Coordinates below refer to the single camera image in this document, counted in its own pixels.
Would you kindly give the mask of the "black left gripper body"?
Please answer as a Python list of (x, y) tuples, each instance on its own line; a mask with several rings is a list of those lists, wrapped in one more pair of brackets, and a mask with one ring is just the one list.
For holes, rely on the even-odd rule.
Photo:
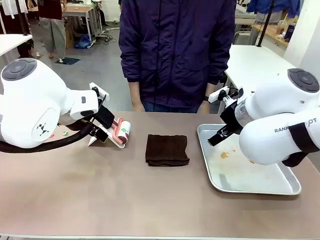
[(102, 126), (106, 129), (112, 127), (115, 121), (115, 116), (103, 105), (99, 108), (96, 118), (95, 118)]

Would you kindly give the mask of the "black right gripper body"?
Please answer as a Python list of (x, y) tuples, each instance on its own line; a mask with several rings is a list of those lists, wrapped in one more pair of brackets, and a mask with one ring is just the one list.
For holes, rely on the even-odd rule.
[(220, 114), (220, 118), (224, 121), (225, 126), (230, 127), (234, 134), (240, 135), (243, 125), (246, 124), (245, 101), (238, 102), (236, 99), (224, 99), (225, 108)]

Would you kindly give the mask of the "person's left hand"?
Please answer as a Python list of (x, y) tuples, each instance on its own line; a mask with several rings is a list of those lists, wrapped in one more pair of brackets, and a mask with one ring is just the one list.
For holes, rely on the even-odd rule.
[(206, 100), (204, 100), (198, 110), (197, 110), (198, 114), (210, 114), (210, 103)]

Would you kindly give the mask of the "person's right hand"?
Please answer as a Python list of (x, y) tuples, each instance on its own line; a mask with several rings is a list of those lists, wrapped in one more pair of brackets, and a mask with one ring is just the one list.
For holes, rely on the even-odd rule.
[(132, 103), (132, 109), (135, 112), (145, 112), (145, 108), (140, 99), (132, 99), (131, 103)]

